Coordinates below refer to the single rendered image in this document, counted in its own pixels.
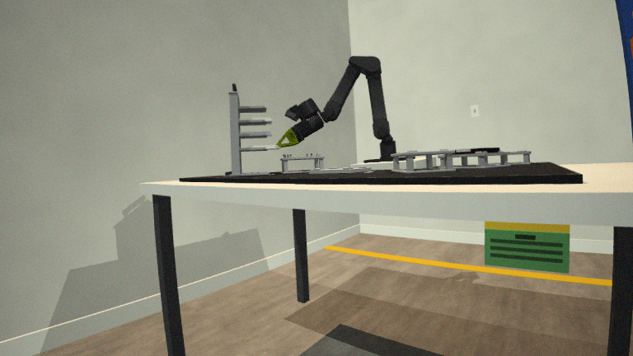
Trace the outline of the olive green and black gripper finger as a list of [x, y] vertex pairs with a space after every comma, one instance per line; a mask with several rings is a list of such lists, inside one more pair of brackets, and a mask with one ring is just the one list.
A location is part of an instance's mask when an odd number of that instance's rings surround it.
[[[291, 142], [293, 142], [293, 140], [292, 140], [292, 138], [290, 137], [290, 135], [289, 135], [289, 134], [287, 135], [287, 139], [289, 140], [289, 142], [290, 142], [290, 143], [291, 143]], [[294, 144], [294, 145], [289, 145], [289, 146], [284, 146], [284, 147], [282, 147], [282, 148], [285, 148], [285, 147], [290, 147], [290, 146], [295, 146], [295, 144]]]
[[[283, 140], [287, 137], [288, 134], [291, 136], [293, 142], [291, 142], [291, 143], [283, 143], [282, 144]], [[292, 129], [290, 128], [286, 132], [286, 134], [280, 139], [280, 141], [278, 142], [278, 146], [279, 147], [284, 147], [284, 146], [289, 146], [289, 145], [294, 145], [294, 144], [299, 144], [299, 141], [298, 141], [297, 137], [295, 136], [294, 132], [292, 131]]]

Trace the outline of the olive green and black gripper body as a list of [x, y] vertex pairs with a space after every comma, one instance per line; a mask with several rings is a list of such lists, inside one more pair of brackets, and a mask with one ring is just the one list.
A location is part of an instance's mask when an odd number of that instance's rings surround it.
[[295, 136], [297, 137], [298, 141], [301, 142], [303, 141], [307, 136], [311, 135], [313, 133], [313, 130], [310, 129], [311, 125], [309, 128], [303, 130], [301, 133], [298, 130], [298, 127], [295, 125], [293, 127], [291, 127], [292, 131], [294, 132]]

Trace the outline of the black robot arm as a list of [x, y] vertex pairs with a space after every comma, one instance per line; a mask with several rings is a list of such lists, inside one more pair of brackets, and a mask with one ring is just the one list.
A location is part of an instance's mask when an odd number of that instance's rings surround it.
[[396, 153], [396, 141], [394, 141], [393, 137], [390, 135], [389, 121], [387, 121], [387, 113], [382, 90], [381, 62], [377, 57], [351, 56], [344, 76], [341, 78], [334, 94], [331, 96], [329, 101], [327, 101], [322, 112], [319, 111], [314, 100], [309, 98], [308, 100], [302, 102], [299, 106], [294, 105], [289, 108], [286, 111], [285, 116], [296, 122], [299, 118], [302, 120], [301, 122], [295, 124], [300, 133], [309, 128], [310, 125], [310, 129], [312, 129], [313, 133], [315, 133], [317, 130], [324, 127], [322, 119], [328, 123], [329, 121], [335, 121], [338, 118], [343, 107], [343, 103], [345, 102], [360, 73], [364, 74], [368, 80], [368, 90], [373, 114], [373, 132], [375, 134], [375, 138], [382, 140], [382, 142], [380, 142], [380, 159], [364, 160], [363, 163], [391, 162], [393, 161], [391, 154]]

